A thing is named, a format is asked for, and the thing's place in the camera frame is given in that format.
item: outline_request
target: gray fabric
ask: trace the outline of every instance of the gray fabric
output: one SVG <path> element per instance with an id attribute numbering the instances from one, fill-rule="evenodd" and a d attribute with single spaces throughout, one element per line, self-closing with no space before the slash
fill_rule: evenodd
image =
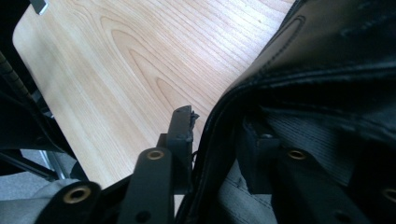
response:
<path id="1" fill-rule="evenodd" d="M 39 190 L 31 199 L 0 201 L 0 224 L 35 223 L 53 195 L 76 179 L 57 180 Z"/>
<path id="2" fill-rule="evenodd" d="M 355 158 L 363 149 L 361 139 L 334 129 L 321 120 L 271 115 L 267 121 L 284 147 L 310 152 L 335 181 L 347 184 Z M 218 200 L 233 223 L 276 223 L 271 195 L 251 195 L 237 161 L 219 190 Z"/>
<path id="3" fill-rule="evenodd" d="M 218 197 L 233 223 L 276 223 L 271 195 L 251 195 L 237 161 L 223 182 Z"/>

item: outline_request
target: wooden table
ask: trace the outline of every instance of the wooden table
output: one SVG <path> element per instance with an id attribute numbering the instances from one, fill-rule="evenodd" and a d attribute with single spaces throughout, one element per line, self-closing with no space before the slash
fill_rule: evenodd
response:
<path id="1" fill-rule="evenodd" d="M 174 109 L 209 112 L 293 0 L 53 0 L 29 7 L 14 45 L 91 181 L 131 174 Z"/>

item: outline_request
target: black leather bag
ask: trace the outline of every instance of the black leather bag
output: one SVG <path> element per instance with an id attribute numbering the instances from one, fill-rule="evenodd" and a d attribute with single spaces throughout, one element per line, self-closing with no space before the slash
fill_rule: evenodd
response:
<path id="1" fill-rule="evenodd" d="M 222 192 L 228 182 L 236 190 L 242 186 L 244 197 L 256 201 L 262 199 L 254 193 L 274 193 L 261 202 L 268 210 L 277 193 L 278 202 L 289 207 L 274 208 L 279 223 L 322 223 L 324 217 L 326 223 L 396 223 L 395 77 L 395 1 L 297 0 L 207 120 L 192 175 L 194 189 L 177 222 L 248 223 L 246 217 L 257 216 L 262 219 L 250 222 L 267 223 L 264 213 L 238 215 L 246 208 L 236 199 L 233 206 L 221 202 L 220 194 L 233 198 Z M 305 182 L 293 179 L 293 169 L 289 178 L 313 186 L 308 193 L 274 177 L 274 169 L 280 169 L 274 163 L 282 156 L 266 154 L 265 148 L 277 142 L 276 153 L 312 155 L 309 160 L 318 161 L 326 180 L 342 191 L 340 200 L 353 202 L 362 219 L 336 207 L 321 209 L 320 197 L 339 195 L 316 186 L 309 169 Z M 235 160 L 243 178 L 230 177 Z"/>

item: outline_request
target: stitching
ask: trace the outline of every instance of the stitching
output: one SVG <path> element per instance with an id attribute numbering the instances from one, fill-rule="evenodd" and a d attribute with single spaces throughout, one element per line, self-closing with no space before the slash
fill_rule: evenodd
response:
<path id="1" fill-rule="evenodd" d="M 294 103 L 294 102 L 289 102 L 289 101 L 283 101 L 280 100 L 278 98 L 273 98 L 275 101 L 279 102 L 280 104 L 283 105 L 289 105 L 289 106 L 300 106 L 300 107 L 304 107 L 304 108 L 311 108 L 313 110 L 317 110 L 317 112 L 320 112 L 318 110 L 322 110 L 323 112 L 330 112 L 330 113 L 334 113 L 335 115 L 340 115 L 340 116 L 349 116 L 353 119 L 359 120 L 359 121 L 363 121 L 363 122 L 367 122 L 369 124 L 372 124 L 374 126 L 377 126 L 379 128 L 385 129 L 386 131 L 390 132 L 390 133 L 396 133 L 396 129 L 392 129 L 392 128 L 388 128 L 384 125 L 382 125 L 381 123 L 375 122 L 374 120 L 370 120 L 370 119 L 365 119 L 364 117 L 358 115 L 358 114 L 354 114 L 354 113 L 349 113 L 346 112 L 342 109 L 335 109 L 335 108 L 330 108 L 327 106 L 323 106 L 323 105 L 308 105 L 308 104 L 303 104 L 303 103 Z"/>
<path id="2" fill-rule="evenodd" d="M 292 36 L 288 39 L 288 41 L 282 46 L 282 48 L 280 48 L 280 49 L 276 52 L 276 54 L 274 54 L 274 55 L 271 57 L 271 59 L 270 59 L 268 62 L 265 63 L 265 65 L 260 69 L 260 71 L 265 71 L 265 70 L 267 69 L 267 67 L 269 67 L 269 66 L 271 65 L 271 63 L 272 63 L 275 59 L 277 59 L 277 58 L 283 53 L 283 51 L 285 51 L 285 49 L 287 49 L 287 48 L 290 46 L 291 42 L 293 42 L 293 40 L 294 40 L 294 39 L 297 37 L 297 35 L 300 33 L 300 31 L 302 30 L 303 26 L 305 25 L 305 17 L 304 17 L 304 16 L 298 16 L 298 17 L 297 17 L 296 19 L 294 19 L 291 23 L 289 23 L 289 24 L 285 27 L 285 29 L 283 29 L 283 30 L 279 33 L 279 35 L 277 35 L 277 36 L 274 38 L 274 41 L 272 41 L 269 45 L 267 45 L 268 47 L 265 47 L 265 49 L 264 49 L 262 52 L 264 52 L 266 49 L 268 49 L 270 46 L 272 46 L 273 43 L 276 42 L 276 39 L 277 39 L 278 37 L 282 36 L 283 33 L 284 33 L 285 31 L 287 31 L 288 28 L 289 28 L 290 26 L 292 26 L 296 21 L 299 21 L 300 24 L 298 25 L 297 29 L 294 31 L 293 35 L 292 35 Z"/>

